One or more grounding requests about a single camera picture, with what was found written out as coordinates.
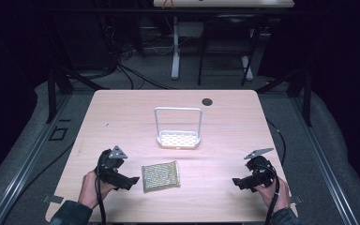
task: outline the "wooden tabletop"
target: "wooden tabletop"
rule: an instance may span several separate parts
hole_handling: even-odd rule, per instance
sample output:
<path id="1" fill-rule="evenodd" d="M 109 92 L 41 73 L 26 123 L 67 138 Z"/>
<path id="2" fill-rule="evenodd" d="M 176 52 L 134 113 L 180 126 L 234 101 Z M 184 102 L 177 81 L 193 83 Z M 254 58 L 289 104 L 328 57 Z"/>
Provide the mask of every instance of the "wooden tabletop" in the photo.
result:
<path id="1" fill-rule="evenodd" d="M 212 105 L 203 105 L 203 99 Z M 201 142 L 195 149 L 158 145 L 156 107 L 202 110 Z M 192 117 L 164 117 L 179 129 L 195 126 Z M 66 168 L 54 193 L 78 200 L 83 175 L 92 171 L 101 152 L 118 145 L 127 155 L 119 172 L 140 176 L 131 190 L 113 191 L 104 201 L 108 222 L 264 221 L 267 207 L 258 193 L 240 190 L 232 178 L 251 172 L 244 156 L 274 147 L 257 94 L 250 90 L 104 90 L 97 91 L 83 120 Z M 286 180 L 276 150 L 264 154 Z M 144 193 L 142 166 L 176 161 L 180 187 Z M 60 204 L 51 203 L 49 221 Z M 90 221 L 100 221 L 98 207 Z"/>
<path id="2" fill-rule="evenodd" d="M 178 8 L 292 8 L 293 0 L 172 0 Z M 162 7 L 165 0 L 154 0 L 155 7 Z M 166 0 L 166 8 L 171 0 Z"/>

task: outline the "human hand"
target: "human hand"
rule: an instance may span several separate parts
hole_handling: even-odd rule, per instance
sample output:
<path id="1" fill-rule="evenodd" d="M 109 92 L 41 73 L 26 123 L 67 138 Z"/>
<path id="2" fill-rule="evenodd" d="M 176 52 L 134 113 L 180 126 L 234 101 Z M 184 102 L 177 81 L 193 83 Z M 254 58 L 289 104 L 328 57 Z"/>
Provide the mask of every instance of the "human hand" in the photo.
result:
<path id="1" fill-rule="evenodd" d="M 94 209 L 98 205 L 98 195 L 95 189 L 96 178 L 97 176 L 94 171 L 88 172 L 83 177 L 81 193 L 78 199 L 78 203 L 86 205 L 91 209 Z M 116 187 L 100 181 L 101 198 L 104 200 L 108 193 L 114 188 Z"/>
<path id="2" fill-rule="evenodd" d="M 289 198 L 289 186 L 281 178 L 279 180 L 279 195 L 277 198 L 277 203 L 274 207 L 273 213 L 282 208 L 287 208 L 291 206 L 291 199 Z M 276 193 L 276 182 L 277 179 L 274 179 L 273 184 L 270 187 L 256 186 L 255 189 L 259 191 L 262 195 L 262 200 L 264 201 L 267 207 L 270 206 L 271 201 L 273 200 L 274 194 Z"/>

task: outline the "black chair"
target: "black chair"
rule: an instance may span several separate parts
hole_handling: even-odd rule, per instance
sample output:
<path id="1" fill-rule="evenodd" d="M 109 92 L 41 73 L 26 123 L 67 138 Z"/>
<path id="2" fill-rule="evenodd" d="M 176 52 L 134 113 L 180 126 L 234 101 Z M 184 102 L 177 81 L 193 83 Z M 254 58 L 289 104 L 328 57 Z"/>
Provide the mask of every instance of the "black chair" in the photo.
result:
<path id="1" fill-rule="evenodd" d="M 241 84 L 247 79 L 254 49 L 266 19 L 254 14 L 220 14 L 204 24 L 202 43 L 200 47 L 200 69 L 198 85 L 201 85 L 203 69 L 243 69 L 244 76 Z M 247 57 L 247 65 L 241 67 L 204 67 L 203 57 L 207 54 L 234 54 L 239 58 Z"/>

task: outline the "person's arm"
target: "person's arm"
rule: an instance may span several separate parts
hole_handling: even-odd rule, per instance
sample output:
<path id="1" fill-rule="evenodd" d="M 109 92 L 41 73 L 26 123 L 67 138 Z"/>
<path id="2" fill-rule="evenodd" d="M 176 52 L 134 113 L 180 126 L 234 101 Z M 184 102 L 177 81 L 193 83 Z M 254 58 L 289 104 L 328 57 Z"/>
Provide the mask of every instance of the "person's arm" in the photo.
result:
<path id="1" fill-rule="evenodd" d="M 78 202 L 65 201 L 54 214 L 51 225 L 82 225 L 87 224 L 93 209 L 98 205 L 98 196 L 95 190 L 95 172 L 91 171 L 83 177 L 81 193 Z M 104 200 L 115 186 L 100 182 L 101 197 Z"/>
<path id="2" fill-rule="evenodd" d="M 257 186 L 257 191 L 262 195 L 262 200 L 267 207 L 270 206 L 271 201 L 276 194 L 276 180 L 270 187 Z M 288 184 L 279 178 L 279 195 L 277 203 L 271 216 L 273 225 L 299 225 L 300 220 L 296 217 L 291 209 L 291 199 L 289 198 Z"/>

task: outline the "dark jacket sleeve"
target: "dark jacket sleeve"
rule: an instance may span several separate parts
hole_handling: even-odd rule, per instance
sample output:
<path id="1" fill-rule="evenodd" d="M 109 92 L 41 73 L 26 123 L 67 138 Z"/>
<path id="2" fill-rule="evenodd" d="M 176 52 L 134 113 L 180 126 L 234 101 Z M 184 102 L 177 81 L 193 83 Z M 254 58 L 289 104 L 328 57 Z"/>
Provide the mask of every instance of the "dark jacket sleeve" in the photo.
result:
<path id="1" fill-rule="evenodd" d="M 93 210 L 81 203 L 65 201 L 54 214 L 51 225 L 83 225 L 87 224 Z"/>
<path id="2" fill-rule="evenodd" d="M 291 208 L 283 208 L 271 216 L 273 225 L 299 225 L 300 220 L 296 217 Z"/>

